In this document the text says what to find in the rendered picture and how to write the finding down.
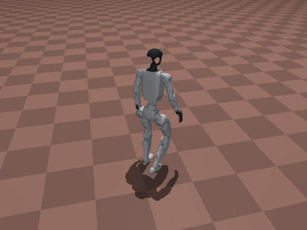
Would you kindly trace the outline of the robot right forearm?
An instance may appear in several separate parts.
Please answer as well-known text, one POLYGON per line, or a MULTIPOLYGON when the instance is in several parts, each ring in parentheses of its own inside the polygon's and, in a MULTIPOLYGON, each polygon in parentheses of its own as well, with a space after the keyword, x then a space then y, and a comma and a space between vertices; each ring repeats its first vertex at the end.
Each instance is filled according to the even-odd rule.
POLYGON ((171 105, 172 105, 172 107, 173 107, 175 113, 176 113, 176 111, 181 112, 180 107, 179 107, 179 105, 178 105, 178 103, 177 103, 177 99, 176 99, 175 94, 174 94, 174 101, 170 101, 170 103, 171 103, 171 105))

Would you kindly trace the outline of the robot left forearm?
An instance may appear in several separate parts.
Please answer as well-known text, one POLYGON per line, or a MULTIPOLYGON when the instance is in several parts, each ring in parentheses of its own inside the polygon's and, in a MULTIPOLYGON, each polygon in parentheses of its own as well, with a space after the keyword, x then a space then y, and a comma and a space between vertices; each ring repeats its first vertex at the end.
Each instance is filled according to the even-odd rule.
POLYGON ((134 101, 135 101, 135 106, 137 105, 139 108, 141 107, 141 99, 140 99, 140 94, 137 95, 133 92, 133 97, 134 97, 134 101))

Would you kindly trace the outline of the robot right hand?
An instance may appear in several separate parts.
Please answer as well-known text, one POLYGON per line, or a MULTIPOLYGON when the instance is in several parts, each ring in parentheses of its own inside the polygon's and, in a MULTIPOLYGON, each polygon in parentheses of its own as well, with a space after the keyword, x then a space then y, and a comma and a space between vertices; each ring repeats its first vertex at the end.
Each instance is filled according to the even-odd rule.
POLYGON ((182 122, 182 119, 183 119, 183 118, 182 118, 182 111, 181 111, 181 112, 176 111, 176 114, 179 115, 179 117, 180 117, 180 118, 179 118, 179 119, 180 119, 180 120, 179 120, 179 123, 182 122))

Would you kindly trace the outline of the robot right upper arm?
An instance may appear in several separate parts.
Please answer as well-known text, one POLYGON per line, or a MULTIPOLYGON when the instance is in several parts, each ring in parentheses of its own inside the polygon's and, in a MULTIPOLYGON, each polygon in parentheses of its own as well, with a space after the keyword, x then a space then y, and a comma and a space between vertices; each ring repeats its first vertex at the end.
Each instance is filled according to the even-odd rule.
POLYGON ((166 92, 167 92, 167 100, 174 101, 173 94, 173 84, 172 84, 172 76, 168 73, 161 73, 161 80, 165 84, 166 92))

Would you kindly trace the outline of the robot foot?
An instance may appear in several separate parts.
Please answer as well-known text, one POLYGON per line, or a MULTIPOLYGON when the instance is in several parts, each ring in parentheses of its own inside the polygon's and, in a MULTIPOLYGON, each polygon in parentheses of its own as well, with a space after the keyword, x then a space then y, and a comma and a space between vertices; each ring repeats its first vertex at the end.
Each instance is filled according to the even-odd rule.
MULTIPOLYGON (((154 166, 154 167, 155 167, 155 166, 154 166)), ((150 173, 150 174, 154 174, 157 170, 159 170, 159 169, 162 167, 162 165, 159 164, 158 167, 157 167, 157 169, 155 169, 154 167, 151 167, 151 168, 149 169, 149 173, 150 173)))
MULTIPOLYGON (((150 161, 150 159, 151 159, 152 157, 153 157, 153 154, 152 154, 152 153, 149 153, 149 157, 148 157, 149 160, 148 160, 148 162, 150 161)), ((144 164, 144 165, 147 164, 147 163, 146 163, 146 160, 145 160, 145 162, 143 162, 143 164, 144 164)))

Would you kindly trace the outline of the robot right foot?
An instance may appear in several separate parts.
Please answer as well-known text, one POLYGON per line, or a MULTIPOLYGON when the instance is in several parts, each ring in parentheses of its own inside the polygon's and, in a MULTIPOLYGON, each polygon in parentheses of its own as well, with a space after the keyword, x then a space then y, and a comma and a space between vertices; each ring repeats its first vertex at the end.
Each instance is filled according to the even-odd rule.
MULTIPOLYGON (((154 166, 154 167, 155 167, 155 166, 154 166)), ((154 167, 151 167, 151 168, 149 169, 149 173, 150 173, 150 174, 154 174, 157 170, 159 170, 159 169, 162 167, 162 165, 159 164, 158 167, 157 167, 157 169, 155 169, 154 167)))

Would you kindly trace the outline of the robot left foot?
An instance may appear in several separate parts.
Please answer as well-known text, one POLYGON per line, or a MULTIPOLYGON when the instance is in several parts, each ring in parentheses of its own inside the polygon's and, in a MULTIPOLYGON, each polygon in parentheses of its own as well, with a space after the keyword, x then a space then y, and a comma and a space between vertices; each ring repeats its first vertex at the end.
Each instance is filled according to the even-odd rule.
MULTIPOLYGON (((150 159, 151 159, 152 157, 153 157, 153 154, 152 154, 152 153, 149 153, 149 157, 148 157, 149 160, 148 160, 148 162, 150 161, 150 159)), ((146 160, 145 160, 145 162, 143 162, 143 164, 144 164, 144 165, 147 164, 147 163, 146 163, 146 160)))

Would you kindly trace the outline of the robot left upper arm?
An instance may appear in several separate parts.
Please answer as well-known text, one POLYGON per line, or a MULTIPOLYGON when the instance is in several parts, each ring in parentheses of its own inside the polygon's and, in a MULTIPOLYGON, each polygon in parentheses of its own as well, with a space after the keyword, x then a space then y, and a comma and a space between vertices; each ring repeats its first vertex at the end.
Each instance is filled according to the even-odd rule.
POLYGON ((139 69, 136 72, 136 79, 135 79, 135 83, 134 83, 134 88, 133 88, 133 92, 137 95, 141 94, 142 90, 139 88, 141 83, 142 83, 142 71, 144 69, 139 69))

